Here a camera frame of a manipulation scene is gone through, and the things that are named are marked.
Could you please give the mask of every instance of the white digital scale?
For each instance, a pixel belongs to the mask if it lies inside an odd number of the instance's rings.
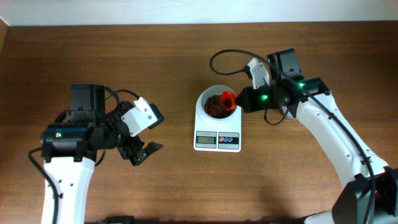
[[[206,100],[224,91],[227,86],[215,85],[205,90],[197,101],[193,148],[198,151],[239,152],[241,150],[242,109],[237,106],[226,118],[212,118],[205,112]]]

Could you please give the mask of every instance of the white wall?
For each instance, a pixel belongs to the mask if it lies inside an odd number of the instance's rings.
[[[398,0],[0,0],[11,26],[398,20]]]

